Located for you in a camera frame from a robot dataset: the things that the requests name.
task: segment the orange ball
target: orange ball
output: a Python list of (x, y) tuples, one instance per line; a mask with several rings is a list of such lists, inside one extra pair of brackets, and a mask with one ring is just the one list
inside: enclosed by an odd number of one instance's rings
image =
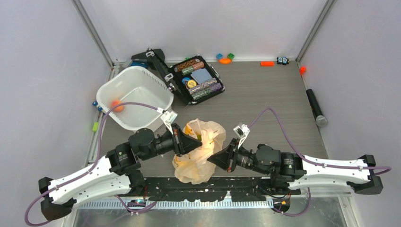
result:
[[(112, 106), (112, 108), (113, 108), (113, 107), (115, 107), (116, 105), (118, 105), (118, 104), (120, 104), (120, 103), (122, 103), (121, 100), (113, 100), (111, 106)], [(121, 112), (123, 109), (124, 109), (124, 106), (121, 105), (121, 106), (115, 108), (113, 111), (114, 111), (114, 112)]]

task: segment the white plastic basket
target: white plastic basket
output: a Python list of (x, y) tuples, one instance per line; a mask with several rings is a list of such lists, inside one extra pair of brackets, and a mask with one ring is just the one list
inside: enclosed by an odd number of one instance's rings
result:
[[(173, 94), (156, 75), (141, 66), (124, 69), (116, 77), (99, 88), (96, 100), (104, 112), (110, 110), (111, 102), (138, 102), (171, 111)], [(123, 128), (137, 131), (141, 128), (158, 129), (163, 122), (161, 113), (140, 105), (125, 105), (121, 112), (110, 116)]]

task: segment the orange block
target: orange block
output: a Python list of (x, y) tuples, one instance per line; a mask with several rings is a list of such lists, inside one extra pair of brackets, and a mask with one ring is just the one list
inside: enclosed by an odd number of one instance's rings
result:
[(261, 66), (262, 67), (272, 67), (272, 66), (274, 66), (274, 61), (262, 61)]
[(299, 73), (301, 74), (301, 76), (306, 72), (306, 68), (305, 67), (301, 67), (299, 69)]
[(222, 58), (218, 62), (227, 65), (227, 64), (230, 64), (232, 62), (232, 60), (228, 59), (228, 58)]
[[(120, 103), (122, 103), (121, 100), (113, 100), (113, 101), (112, 101), (112, 104), (111, 104), (111, 107), (113, 108), (113, 107), (115, 107), (116, 105), (118, 105), (118, 104), (120, 104)], [(115, 108), (113, 111), (114, 111), (114, 112), (121, 112), (123, 109), (124, 109), (124, 106), (121, 105), (121, 106)]]

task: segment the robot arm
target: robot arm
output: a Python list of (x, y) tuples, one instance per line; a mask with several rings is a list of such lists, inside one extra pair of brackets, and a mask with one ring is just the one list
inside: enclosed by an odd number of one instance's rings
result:
[[(150, 129), (140, 129), (101, 157), (96, 167), (86, 176), (50, 192), (41, 202), (43, 215), (55, 220), (68, 215), (71, 209), (89, 201), (119, 194), (139, 194), (146, 186), (139, 171), (139, 159), (147, 160), (173, 150), (182, 156), (200, 147), (202, 142), (185, 135), (177, 124), (167, 124), (167, 131), (155, 138)], [(81, 169), (66, 177), (39, 180), (41, 193), (79, 176), (92, 167)]]
[(371, 170), (363, 169), (376, 165), (372, 155), (348, 161), (304, 156), (309, 161), (356, 169), (317, 166), (303, 160), (297, 154), (281, 152), (265, 144), (259, 144), (255, 151), (246, 150), (241, 144), (249, 133), (248, 127), (239, 125), (234, 131), (239, 139), (232, 139), (225, 149), (208, 159), (229, 173), (233, 172), (236, 166), (241, 166), (270, 175), (271, 188), (279, 192), (307, 187), (352, 187), (358, 194), (379, 194), (383, 189), (380, 177), (374, 175)]

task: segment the translucent orange bag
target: translucent orange bag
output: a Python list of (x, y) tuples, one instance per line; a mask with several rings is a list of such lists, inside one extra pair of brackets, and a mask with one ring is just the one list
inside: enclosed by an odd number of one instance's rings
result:
[(208, 181), (216, 166), (207, 159), (222, 150), (226, 130), (216, 122), (195, 119), (186, 124), (184, 133), (202, 140), (202, 146), (182, 157), (174, 156), (175, 177), (183, 183), (200, 184)]

